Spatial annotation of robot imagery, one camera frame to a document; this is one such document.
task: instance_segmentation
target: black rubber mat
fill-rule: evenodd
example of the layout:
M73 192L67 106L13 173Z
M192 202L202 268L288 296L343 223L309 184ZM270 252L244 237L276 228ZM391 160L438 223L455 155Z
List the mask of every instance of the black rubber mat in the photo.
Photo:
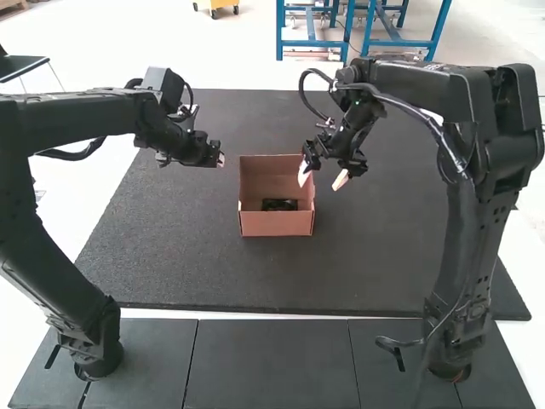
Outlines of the black rubber mat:
M340 113L325 93L309 99ZM334 193L339 171L315 175L314 235L246 238L238 229L238 155L297 153L316 118L294 91L197 90L198 129L221 139L222 170L141 151L77 265L125 307L420 316L439 271L445 185L427 130L390 111L363 146L370 170ZM495 317L531 316L499 262Z

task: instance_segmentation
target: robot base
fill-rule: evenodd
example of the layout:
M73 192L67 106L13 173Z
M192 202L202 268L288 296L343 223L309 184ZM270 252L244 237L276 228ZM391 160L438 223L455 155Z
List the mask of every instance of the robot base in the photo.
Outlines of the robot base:
M99 382L76 378L50 331L9 407L58 409L397 409L410 405L421 350L402 360L376 335L414 339L420 320L122 320L125 361ZM427 373L421 409L534 409L493 325L471 377Z

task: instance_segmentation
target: white floor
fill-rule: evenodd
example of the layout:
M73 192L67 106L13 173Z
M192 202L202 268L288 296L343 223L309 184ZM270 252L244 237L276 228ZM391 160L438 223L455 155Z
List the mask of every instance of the white floor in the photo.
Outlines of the white floor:
M539 34L540 21L529 17L521 22L526 14L520 6L518 28L505 23L493 26L481 16L505 19L512 13L505 10L499 13L495 9L482 13L481 8L487 2L482 0L478 7L470 0L454 2L436 60L464 65L529 62L536 68L541 94L545 94L543 42L526 41L529 32ZM431 29L438 8L437 0L413 1L405 36L421 37L423 31ZM338 63L276 62L274 24L272 0L242 0L239 16L226 10L217 21L212 21L205 12L194 13L189 0L50 0L0 22L0 38L3 46L14 54L50 56L69 90L123 86L128 79L143 75L149 65L170 66L195 88L295 89L299 74L306 67L316 66L334 73ZM376 26L374 33L381 35L380 31ZM302 35L306 32L304 27L289 35L299 36L301 32ZM340 32L324 31L322 35L335 37ZM520 33L525 34L525 39L521 39ZM355 29L356 48L361 37L361 28ZM310 84L311 89L321 86ZM17 87L17 83L10 84L0 92L20 92ZM31 74L26 87L29 92L59 90L45 68ZM46 191L38 212L72 260L83 248L135 153L132 138L126 135L109 138L101 150L81 163L32 159L37 185ZM514 212L508 221L500 256L534 316L528 323L501 323L502 334L536 407L545 409L545 392L540 382L545 361L538 343L545 334L541 289L545 284L542 277L545 244L539 238L539 234L545 237L543 204L545 166L542 165L521 194L521 211ZM123 314L240 316L143 310L124 310ZM46 330L41 312L0 279L0 407L7 405Z

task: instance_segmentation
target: yellow cart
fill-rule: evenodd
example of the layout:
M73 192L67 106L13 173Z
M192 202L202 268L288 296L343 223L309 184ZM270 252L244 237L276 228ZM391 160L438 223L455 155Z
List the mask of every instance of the yellow cart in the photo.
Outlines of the yellow cart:
M238 14L238 3L238 0L194 0L193 9L198 11L199 6L208 9L210 10L210 17L215 20L218 18L216 10L222 7L232 7L233 13Z

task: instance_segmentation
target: chair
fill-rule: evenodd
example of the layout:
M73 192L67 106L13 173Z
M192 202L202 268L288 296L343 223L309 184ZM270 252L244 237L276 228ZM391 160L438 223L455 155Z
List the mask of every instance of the chair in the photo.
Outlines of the chair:
M35 70L39 66L44 64L49 65L51 72L59 83L60 87L64 91L64 87L57 77L55 70L49 63L49 57L36 57L32 55L9 55L6 50L0 44L0 83L5 84L12 79L18 78L20 83L25 90L25 84L21 79L21 76Z

